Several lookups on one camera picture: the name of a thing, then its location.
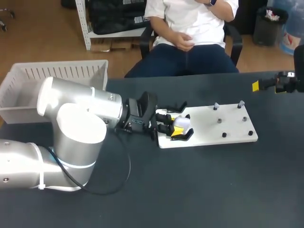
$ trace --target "screw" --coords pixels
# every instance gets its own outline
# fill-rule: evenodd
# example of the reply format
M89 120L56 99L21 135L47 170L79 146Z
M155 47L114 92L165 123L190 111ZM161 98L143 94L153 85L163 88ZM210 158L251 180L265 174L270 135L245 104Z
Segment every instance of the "screw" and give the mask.
M244 105L245 105L245 102L244 102L244 101L240 101L240 102L238 103L237 108L241 108L241 107L243 107Z
M213 110L216 111L218 108L219 108L219 104L215 103L214 106L213 106Z

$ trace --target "black table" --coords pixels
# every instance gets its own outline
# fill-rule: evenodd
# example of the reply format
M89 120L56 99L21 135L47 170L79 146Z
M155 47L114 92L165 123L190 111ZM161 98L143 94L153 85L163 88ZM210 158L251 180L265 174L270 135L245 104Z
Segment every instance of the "black table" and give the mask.
M251 84L274 73L110 80L123 98L157 93L160 105L246 102L259 140L161 150L149 137L124 136L132 158L125 188L100 197L78 191L1 190L2 228L303 228L302 94ZM4 125L0 138L51 145L49 124ZM107 136L89 187L115 187L127 172L123 148Z

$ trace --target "chair armrest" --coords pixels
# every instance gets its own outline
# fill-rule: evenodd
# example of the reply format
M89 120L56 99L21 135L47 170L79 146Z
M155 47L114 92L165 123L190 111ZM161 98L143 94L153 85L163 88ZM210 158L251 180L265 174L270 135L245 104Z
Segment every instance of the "chair armrest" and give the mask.
M225 24L225 32L228 36L232 37L232 51L230 57L233 63L237 65L243 49L243 39L237 29L232 25Z
M151 24L149 23L146 29L143 31L140 41L139 41L139 47L141 49L142 58L144 59L150 52L150 40L151 35L153 33L153 29Z

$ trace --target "white crate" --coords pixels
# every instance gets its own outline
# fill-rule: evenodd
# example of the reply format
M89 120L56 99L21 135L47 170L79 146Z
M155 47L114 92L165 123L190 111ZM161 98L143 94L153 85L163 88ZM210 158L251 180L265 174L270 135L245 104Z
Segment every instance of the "white crate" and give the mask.
M107 69L107 60L14 64L0 86L0 115L8 124L48 122L36 110L45 78L62 78L105 90Z

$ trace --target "white board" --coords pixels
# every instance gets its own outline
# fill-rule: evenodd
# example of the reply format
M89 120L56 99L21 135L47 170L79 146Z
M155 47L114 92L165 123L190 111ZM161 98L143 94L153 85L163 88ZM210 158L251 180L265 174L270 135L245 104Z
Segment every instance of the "white board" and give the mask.
M228 143L250 143L256 142L257 133L250 120L248 112L243 106L238 109L238 104L220 105L218 110L213 110L213 106L186 108L182 114L169 113L172 117L185 117L190 114L191 127L194 134L188 141L172 141L170 137L163 133L158 133L160 148L179 148L205 145L218 145ZM168 114L167 110L156 110L160 114Z

